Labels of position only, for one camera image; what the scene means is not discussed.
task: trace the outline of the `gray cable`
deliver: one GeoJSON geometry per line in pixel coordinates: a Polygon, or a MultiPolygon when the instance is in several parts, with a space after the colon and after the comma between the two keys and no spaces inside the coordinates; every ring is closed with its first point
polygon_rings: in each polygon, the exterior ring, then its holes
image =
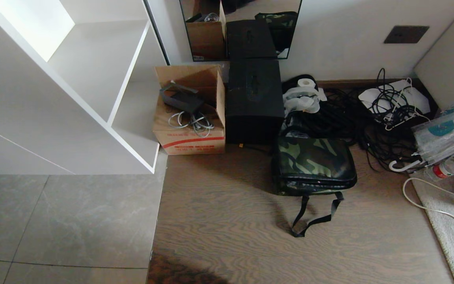
{"type": "Polygon", "coordinates": [[[208,137],[211,130],[213,128],[215,128],[215,126],[209,121],[209,119],[207,119],[206,116],[200,112],[197,113],[198,116],[194,115],[194,114],[191,115],[190,121],[186,124],[182,124],[182,116],[184,113],[185,112],[182,111],[182,112],[175,113],[174,115],[171,115],[171,117],[169,117],[169,119],[167,120],[167,123],[169,124],[169,126],[171,126],[172,128],[178,128],[178,129],[185,128],[187,126],[192,126],[196,135],[201,138],[208,137]],[[177,118],[178,125],[171,124],[171,120],[173,120],[173,118],[175,118],[175,117],[177,118]],[[206,135],[201,135],[200,133],[202,133],[204,131],[208,131],[208,133],[206,135]]]}

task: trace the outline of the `open cardboard box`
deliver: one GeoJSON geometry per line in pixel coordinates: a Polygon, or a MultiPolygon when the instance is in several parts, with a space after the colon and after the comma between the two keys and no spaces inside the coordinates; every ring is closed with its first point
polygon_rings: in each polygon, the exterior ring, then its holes
{"type": "Polygon", "coordinates": [[[180,110],[165,105],[159,95],[152,130],[166,153],[169,155],[225,153],[225,87],[220,65],[164,66],[155,67],[155,71],[161,87],[167,86],[173,80],[180,85],[198,90],[196,95],[205,101],[201,112],[215,126],[207,137],[199,137],[191,127],[172,128],[168,124],[169,117],[180,110]]]}
{"type": "Polygon", "coordinates": [[[220,17],[218,22],[185,23],[189,36],[190,50],[195,60],[225,59],[225,14],[222,3],[215,13],[220,17]]]}

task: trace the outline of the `bottle label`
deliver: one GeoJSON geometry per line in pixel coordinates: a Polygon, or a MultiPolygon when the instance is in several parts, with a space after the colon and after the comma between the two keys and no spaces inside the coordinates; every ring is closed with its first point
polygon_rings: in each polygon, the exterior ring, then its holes
{"type": "Polygon", "coordinates": [[[434,174],[436,176],[438,176],[439,178],[447,178],[447,177],[453,175],[452,173],[446,171],[446,169],[444,167],[444,163],[435,165],[433,170],[434,170],[434,174]]]}

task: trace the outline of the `plastic bag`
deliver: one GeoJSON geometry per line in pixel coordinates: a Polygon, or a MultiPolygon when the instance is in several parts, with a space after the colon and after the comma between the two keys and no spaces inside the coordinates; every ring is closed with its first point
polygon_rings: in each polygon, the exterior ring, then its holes
{"type": "Polygon", "coordinates": [[[412,128],[418,155],[429,165],[454,156],[454,112],[412,128]]]}

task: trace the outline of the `red stripe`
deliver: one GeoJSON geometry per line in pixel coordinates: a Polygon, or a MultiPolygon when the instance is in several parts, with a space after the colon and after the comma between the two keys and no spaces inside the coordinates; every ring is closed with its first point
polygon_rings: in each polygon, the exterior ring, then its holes
{"type": "Polygon", "coordinates": [[[169,148],[171,146],[176,146],[178,144],[188,143],[188,142],[199,142],[199,141],[211,141],[211,140],[224,140],[225,137],[206,137],[206,138],[195,138],[195,139],[187,139],[187,140],[180,140],[168,143],[166,145],[162,145],[162,147],[169,148]]]}
{"type": "Polygon", "coordinates": [[[447,176],[443,173],[443,171],[441,171],[439,165],[435,165],[433,170],[434,170],[434,173],[436,176],[438,176],[440,178],[447,178],[447,176]]]}

